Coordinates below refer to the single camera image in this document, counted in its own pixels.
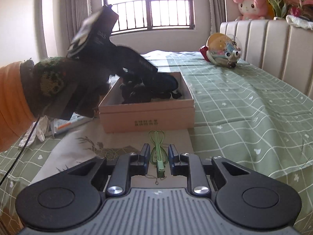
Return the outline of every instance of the stuffed animal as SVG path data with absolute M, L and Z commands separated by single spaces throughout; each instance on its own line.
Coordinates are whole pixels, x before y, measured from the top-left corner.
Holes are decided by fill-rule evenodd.
M 235 68 L 241 57 L 242 48 L 234 35 L 214 33 L 208 38 L 206 45 L 200 48 L 200 52 L 208 62 Z
M 266 0 L 233 0 L 238 3 L 242 16 L 237 20 L 265 19 L 268 7 Z

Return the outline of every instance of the green plastic clip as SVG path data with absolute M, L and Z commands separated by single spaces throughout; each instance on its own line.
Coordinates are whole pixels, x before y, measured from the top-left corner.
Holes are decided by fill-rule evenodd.
M 161 146 L 164 140 L 163 131 L 150 131 L 149 137 L 155 147 L 151 151 L 150 163 L 156 165 L 156 175 L 158 178 L 165 177 L 165 165 L 168 163 L 168 156 L 164 148 Z

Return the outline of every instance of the green plaid blanket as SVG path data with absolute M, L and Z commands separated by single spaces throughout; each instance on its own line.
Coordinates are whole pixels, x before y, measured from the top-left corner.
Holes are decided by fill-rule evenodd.
M 16 196 L 21 190 L 30 184 L 48 159 L 52 149 L 63 137 L 64 135 L 59 135 L 55 138 L 47 136 L 43 143 L 36 138 L 34 143 L 24 150 L 15 167 L 7 176 L 6 180 L 4 180 L 0 187 L 0 220 L 2 223 L 1 226 L 3 226 L 0 226 L 0 234 L 16 234 L 21 229 L 18 215 L 15 210 Z M 7 151 L 0 153 L 1 179 L 18 156 L 21 150 L 21 148 L 18 147 L 18 144 L 21 139 L 22 138 L 13 144 Z
M 302 210 L 295 228 L 313 230 L 313 101 L 267 72 L 241 62 L 207 63 L 199 52 L 165 53 L 151 62 L 180 71 L 195 100 L 189 130 L 195 154 L 223 156 L 292 186 Z

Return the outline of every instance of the black round pad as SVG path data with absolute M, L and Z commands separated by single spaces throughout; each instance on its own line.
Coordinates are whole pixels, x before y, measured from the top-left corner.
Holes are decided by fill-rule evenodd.
M 50 188 L 43 191 L 38 196 L 38 202 L 45 208 L 57 209 L 70 205 L 75 198 L 75 194 L 62 187 Z
M 290 186 L 260 175 L 232 176 L 217 192 L 215 205 L 230 221 L 250 229 L 293 225 L 301 198 Z
M 24 225 L 36 230 L 64 230 L 86 221 L 98 210 L 99 192 L 88 179 L 69 175 L 50 177 L 26 187 L 16 199 Z
M 245 203 L 255 208 L 270 208 L 279 201 L 277 193 L 263 187 L 250 188 L 242 197 Z

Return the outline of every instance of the snake plant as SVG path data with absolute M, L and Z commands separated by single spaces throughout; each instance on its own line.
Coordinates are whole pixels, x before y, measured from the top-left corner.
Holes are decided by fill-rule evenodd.
M 284 2 L 284 0 L 268 0 L 268 1 L 272 5 L 273 11 L 276 17 L 279 17 L 279 18 L 286 17 L 288 6 Z

